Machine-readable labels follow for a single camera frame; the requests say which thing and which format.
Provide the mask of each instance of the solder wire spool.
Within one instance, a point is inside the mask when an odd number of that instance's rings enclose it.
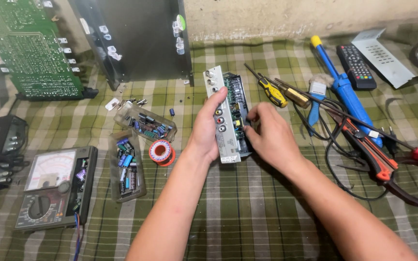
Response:
[[[175,160],[175,150],[166,140],[156,140],[149,148],[149,157],[159,166],[169,166]]]

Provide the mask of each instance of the remote control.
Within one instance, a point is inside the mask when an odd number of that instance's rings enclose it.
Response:
[[[364,63],[359,50],[354,45],[339,45],[336,47],[336,53],[340,57],[353,89],[373,90],[377,87],[369,67]]]

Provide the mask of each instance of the clear plastic container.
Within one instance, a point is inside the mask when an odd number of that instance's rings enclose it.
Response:
[[[119,159],[117,158],[117,142],[127,138],[130,144],[135,150],[136,158],[136,184],[140,186],[136,187],[135,191],[130,195],[122,196],[120,192],[120,175],[122,175],[122,168],[118,167]],[[119,133],[114,133],[109,135],[109,168],[111,170],[111,199],[118,203],[124,203],[126,201],[141,197],[146,195],[146,183],[144,182],[144,171],[143,171],[143,161],[141,158],[140,142],[138,140],[138,135],[132,130],[124,130]]]
[[[169,131],[167,136],[165,136],[164,138],[157,138],[157,139],[149,137],[148,135],[145,135],[143,132],[136,131],[135,127],[129,126],[129,123],[130,123],[130,119],[132,117],[135,118],[138,121],[140,119],[140,117],[138,116],[139,113],[143,113],[143,114],[153,118],[158,123],[162,123],[162,124],[165,124],[167,126],[170,126],[170,127],[172,127],[172,129]],[[140,135],[143,138],[148,139],[152,142],[154,142],[156,140],[160,140],[160,139],[166,140],[168,142],[172,142],[175,138],[175,133],[177,133],[177,126],[175,125],[175,122],[167,120],[166,118],[164,118],[162,116],[159,116],[155,113],[152,113],[149,110],[144,110],[140,106],[130,104],[128,102],[124,103],[124,105],[118,110],[118,112],[116,113],[116,116],[114,116],[114,121],[116,121],[120,126],[122,126],[124,128],[133,129],[138,135]]]

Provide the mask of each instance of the black metal panel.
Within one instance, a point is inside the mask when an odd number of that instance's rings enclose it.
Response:
[[[190,79],[193,86],[188,29],[179,33],[185,44],[185,54],[180,55],[172,27],[177,15],[185,18],[183,0],[69,2],[77,18],[88,24],[86,37],[113,90],[121,82],[180,78]],[[100,26],[107,27],[110,40]],[[120,60],[108,55],[110,46]]]

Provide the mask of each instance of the forearm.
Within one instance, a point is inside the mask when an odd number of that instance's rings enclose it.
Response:
[[[401,238],[310,161],[284,175],[298,187],[347,261],[418,260]]]
[[[192,150],[182,152],[126,260],[182,260],[208,169]]]

